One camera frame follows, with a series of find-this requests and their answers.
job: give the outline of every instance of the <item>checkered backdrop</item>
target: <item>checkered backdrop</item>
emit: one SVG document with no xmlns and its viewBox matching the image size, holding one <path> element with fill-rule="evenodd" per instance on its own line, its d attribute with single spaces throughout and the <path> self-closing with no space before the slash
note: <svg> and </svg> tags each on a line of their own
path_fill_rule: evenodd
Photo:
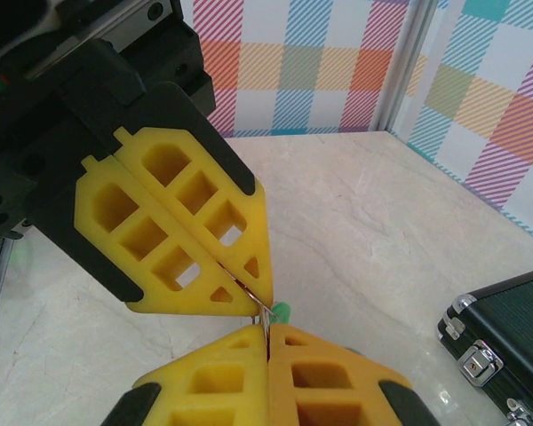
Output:
<svg viewBox="0 0 533 426">
<path fill-rule="evenodd" d="M 533 0 L 441 0 L 393 134 L 533 234 Z"/>
<path fill-rule="evenodd" d="M 182 0 L 225 137 L 363 131 L 409 0 Z"/>
</svg>

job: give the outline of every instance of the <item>black case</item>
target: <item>black case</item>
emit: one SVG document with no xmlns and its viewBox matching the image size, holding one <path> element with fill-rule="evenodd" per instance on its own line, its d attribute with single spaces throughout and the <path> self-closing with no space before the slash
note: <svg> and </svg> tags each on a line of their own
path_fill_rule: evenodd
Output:
<svg viewBox="0 0 533 426">
<path fill-rule="evenodd" d="M 533 424 L 533 272 L 457 297 L 438 331 L 473 386 Z"/>
</svg>

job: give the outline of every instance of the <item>white marble surface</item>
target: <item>white marble surface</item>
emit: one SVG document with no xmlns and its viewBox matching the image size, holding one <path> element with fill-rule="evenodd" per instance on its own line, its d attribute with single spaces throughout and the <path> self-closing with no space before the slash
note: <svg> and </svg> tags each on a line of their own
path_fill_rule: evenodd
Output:
<svg viewBox="0 0 533 426">
<path fill-rule="evenodd" d="M 442 424 L 504 424 L 434 330 L 454 296 L 532 270 L 533 238 L 385 133 L 230 143 L 266 188 L 291 323 L 409 377 Z M 31 231 L 0 299 L 0 425 L 100 424 L 140 375 L 248 323 L 129 312 Z"/>
</svg>

